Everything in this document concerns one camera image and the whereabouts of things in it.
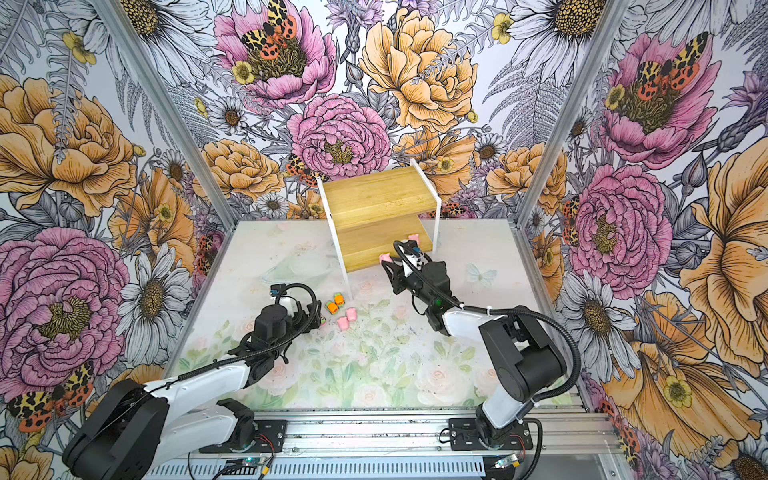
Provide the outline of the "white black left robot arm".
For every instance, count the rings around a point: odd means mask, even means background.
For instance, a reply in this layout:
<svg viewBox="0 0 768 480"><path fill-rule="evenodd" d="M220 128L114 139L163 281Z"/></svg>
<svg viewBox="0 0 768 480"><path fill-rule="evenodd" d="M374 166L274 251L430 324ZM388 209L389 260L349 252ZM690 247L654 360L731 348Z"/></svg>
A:
<svg viewBox="0 0 768 480"><path fill-rule="evenodd" d="M142 479L154 467L212 445L249 448L254 414L230 394L258 383L289 345L321 324L322 306L290 299L262 308L227 357L168 379L111 387L72 437L63 462L79 479Z"/></svg>

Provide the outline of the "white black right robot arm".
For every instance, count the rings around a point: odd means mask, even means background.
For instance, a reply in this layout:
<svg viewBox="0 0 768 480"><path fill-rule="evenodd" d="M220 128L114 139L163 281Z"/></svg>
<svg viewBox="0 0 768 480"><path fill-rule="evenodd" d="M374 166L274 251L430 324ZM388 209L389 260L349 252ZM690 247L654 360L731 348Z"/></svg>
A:
<svg viewBox="0 0 768 480"><path fill-rule="evenodd" d="M548 388L566 374L566 360L542 327L541 316L525 306L502 312L460 302L443 261L383 254L379 262L395 294L406 291L424 304L419 313L434 331L484 345L499 386L476 409L475 430L485 447L505 443Z"/></svg>

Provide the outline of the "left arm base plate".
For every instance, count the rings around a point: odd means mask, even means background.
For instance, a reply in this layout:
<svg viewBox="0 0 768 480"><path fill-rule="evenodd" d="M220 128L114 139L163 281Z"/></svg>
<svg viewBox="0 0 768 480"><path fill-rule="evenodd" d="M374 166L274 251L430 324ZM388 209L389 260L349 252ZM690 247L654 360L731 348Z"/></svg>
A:
<svg viewBox="0 0 768 480"><path fill-rule="evenodd" d="M250 426L237 427L233 436L222 444L213 444L199 450L205 454L281 453L286 440L286 420L256 419Z"/></svg>

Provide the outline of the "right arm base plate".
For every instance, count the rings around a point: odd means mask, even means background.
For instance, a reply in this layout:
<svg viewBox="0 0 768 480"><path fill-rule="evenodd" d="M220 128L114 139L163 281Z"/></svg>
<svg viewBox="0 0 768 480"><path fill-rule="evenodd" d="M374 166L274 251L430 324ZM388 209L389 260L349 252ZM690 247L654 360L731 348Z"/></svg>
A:
<svg viewBox="0 0 768 480"><path fill-rule="evenodd" d="M529 426L518 421L497 429L485 421L477 425L475 418L450 418L447 429L453 451L529 451L534 448Z"/></svg>

